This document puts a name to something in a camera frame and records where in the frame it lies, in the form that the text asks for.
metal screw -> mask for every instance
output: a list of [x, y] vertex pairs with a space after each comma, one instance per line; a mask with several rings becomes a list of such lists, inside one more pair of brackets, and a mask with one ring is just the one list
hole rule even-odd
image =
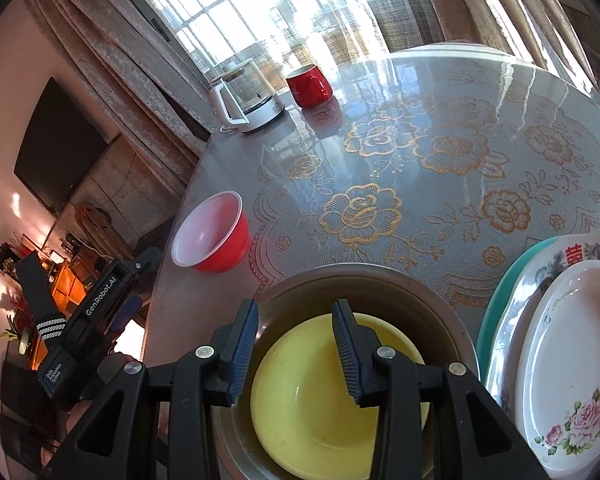
[[201, 359], [209, 359], [216, 351], [212, 346], [204, 345], [196, 348], [196, 355]]
[[135, 375], [142, 370], [142, 364], [138, 361], [131, 361], [125, 365], [125, 374]]
[[449, 371], [453, 375], [464, 375], [466, 373], [466, 367], [462, 363], [451, 363], [449, 365]]
[[378, 350], [376, 350], [378, 357], [382, 359], [393, 359], [395, 357], [395, 350], [390, 346], [381, 346]]

red mug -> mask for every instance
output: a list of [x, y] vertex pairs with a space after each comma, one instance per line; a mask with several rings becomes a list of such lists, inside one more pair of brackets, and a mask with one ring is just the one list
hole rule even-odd
[[333, 89], [324, 74], [315, 65], [306, 65], [286, 76], [291, 95], [301, 108], [309, 108], [327, 102]]

red chinese character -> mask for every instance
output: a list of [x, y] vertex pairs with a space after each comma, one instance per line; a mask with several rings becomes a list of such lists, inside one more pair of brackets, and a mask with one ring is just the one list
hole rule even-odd
[[582, 261], [582, 246], [575, 244], [573, 247], [567, 247], [564, 252], [567, 254], [567, 264], [569, 266]]

red bowl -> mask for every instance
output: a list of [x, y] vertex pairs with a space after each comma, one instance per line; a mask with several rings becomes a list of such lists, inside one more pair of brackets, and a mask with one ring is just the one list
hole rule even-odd
[[181, 267], [225, 272], [240, 263], [250, 243], [242, 198], [235, 191], [223, 191], [185, 218], [173, 239], [171, 257]]

stainless steel basin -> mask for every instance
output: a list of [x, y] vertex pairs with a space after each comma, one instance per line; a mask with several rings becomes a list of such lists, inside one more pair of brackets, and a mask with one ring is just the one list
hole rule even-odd
[[[258, 298], [260, 327], [251, 367], [238, 404], [216, 408], [214, 432], [218, 455], [234, 480], [298, 480], [264, 451], [251, 422], [251, 384], [269, 348], [299, 323], [331, 311], [346, 298], [354, 312], [384, 319], [400, 329], [428, 365], [463, 362], [476, 376], [474, 345], [462, 322], [435, 292], [386, 267], [336, 264], [298, 274]], [[423, 478], [432, 472], [434, 428], [430, 415], [423, 429]]]

